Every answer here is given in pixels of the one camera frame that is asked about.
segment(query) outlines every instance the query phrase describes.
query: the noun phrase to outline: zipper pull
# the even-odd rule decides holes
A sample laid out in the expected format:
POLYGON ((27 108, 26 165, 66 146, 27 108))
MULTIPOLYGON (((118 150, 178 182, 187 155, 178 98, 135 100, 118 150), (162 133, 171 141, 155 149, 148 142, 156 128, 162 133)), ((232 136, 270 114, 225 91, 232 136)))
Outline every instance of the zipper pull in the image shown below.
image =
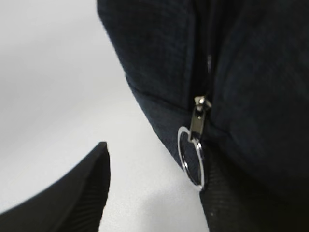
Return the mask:
POLYGON ((211 109, 212 105, 206 96, 196 96, 194 98, 195 107, 192 113, 190 133, 188 141, 192 143, 193 139, 200 139, 203 134, 206 113, 211 109))

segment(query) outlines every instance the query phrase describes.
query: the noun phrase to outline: metal zipper pull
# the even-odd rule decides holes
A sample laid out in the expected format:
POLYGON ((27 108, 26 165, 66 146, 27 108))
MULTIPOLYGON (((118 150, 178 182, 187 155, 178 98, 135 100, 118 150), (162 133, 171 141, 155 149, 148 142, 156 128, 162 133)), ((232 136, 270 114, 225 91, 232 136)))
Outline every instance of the metal zipper pull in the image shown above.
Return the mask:
POLYGON ((211 103, 206 99, 205 96, 197 96, 194 98, 196 105, 193 110, 192 119, 190 130, 186 127, 180 127, 178 130, 178 152, 180 161, 183 167, 183 171, 187 174, 191 182, 193 183, 195 189, 198 191, 202 191, 207 182, 208 182, 208 175, 205 175, 206 170, 204 170, 205 165, 205 155, 202 144, 200 139, 203 134, 204 123, 206 119, 206 114, 211 109, 211 103), (200 176, 201 180, 200 183, 197 183, 196 180, 192 177, 189 172, 188 164, 185 160, 184 154, 184 146, 183 146, 183 135, 188 134, 188 142, 193 143, 195 150, 197 152, 198 162, 199 162, 199 169, 200 169, 200 176))
POLYGON ((192 142, 194 138, 201 138, 203 134, 206 113, 211 108, 211 103, 206 99, 205 96, 196 96, 194 101, 195 107, 191 118, 189 142, 192 142))

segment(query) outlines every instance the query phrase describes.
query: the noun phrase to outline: metal ring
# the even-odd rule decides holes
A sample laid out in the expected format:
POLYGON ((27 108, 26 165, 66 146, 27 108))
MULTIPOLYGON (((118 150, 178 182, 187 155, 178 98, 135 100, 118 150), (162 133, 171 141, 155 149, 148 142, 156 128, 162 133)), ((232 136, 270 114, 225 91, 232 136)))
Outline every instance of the metal ring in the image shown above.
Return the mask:
POLYGON ((201 171, 201 183, 197 183, 194 180, 194 178, 191 176, 189 172, 188 164, 185 160, 184 151, 183 151, 183 134, 184 133, 187 133, 188 135, 190 135, 190 131, 186 127, 180 127, 178 130, 177 139, 178 139, 178 153, 179 153, 180 161, 183 167, 183 171, 187 174, 187 176, 191 180, 192 184, 194 185, 194 188, 198 191, 202 191, 205 188, 205 184, 207 182, 205 178, 205 170, 204 170, 205 156, 204 156, 202 144, 200 143, 199 139, 197 138, 192 139, 193 145, 197 152, 198 162, 199 162, 200 171, 201 171))

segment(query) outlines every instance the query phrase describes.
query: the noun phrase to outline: white surface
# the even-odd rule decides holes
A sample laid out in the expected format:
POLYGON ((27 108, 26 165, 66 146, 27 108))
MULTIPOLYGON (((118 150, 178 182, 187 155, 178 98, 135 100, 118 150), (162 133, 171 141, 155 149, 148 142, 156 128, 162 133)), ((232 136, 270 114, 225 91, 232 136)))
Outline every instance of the white surface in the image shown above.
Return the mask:
POLYGON ((127 87, 95 1, 2 1, 0 28, 0 212, 107 141, 100 231, 208 231, 198 194, 127 87))

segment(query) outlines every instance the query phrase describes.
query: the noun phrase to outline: zipper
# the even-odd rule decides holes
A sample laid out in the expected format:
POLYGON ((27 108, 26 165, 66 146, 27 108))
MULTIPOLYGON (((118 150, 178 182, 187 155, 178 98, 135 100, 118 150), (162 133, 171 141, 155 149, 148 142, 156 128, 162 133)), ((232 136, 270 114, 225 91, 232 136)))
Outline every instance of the zipper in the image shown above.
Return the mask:
POLYGON ((207 120, 212 108, 213 89, 214 89, 214 70, 216 60, 216 42, 220 25, 220 19, 222 16, 222 0, 209 0, 208 1, 208 13, 207 20, 207 39, 206 39, 206 81, 207 89, 205 95, 195 96, 195 106, 193 108, 189 142, 192 142, 193 138, 201 139, 203 136, 203 130, 205 120, 207 120))
POLYGON ((209 119, 210 111, 212 108, 212 96, 213 96, 213 83, 214 83, 214 66, 216 57, 216 36, 219 29, 220 22, 220 7, 223 0, 210 0, 210 13, 207 26, 207 41, 206 41, 206 81, 207 90, 205 95, 194 97, 195 106, 193 108, 190 130, 186 127, 180 127, 177 134, 178 152, 180 161, 183 167, 183 171, 188 175, 189 179, 198 191, 206 189, 208 184, 208 164, 207 154, 205 154, 204 147, 201 140, 204 134, 205 122, 209 119), (196 149, 198 162, 200 182, 198 183, 190 174, 188 163, 186 162, 183 146, 183 135, 188 134, 188 142, 192 143, 196 149))

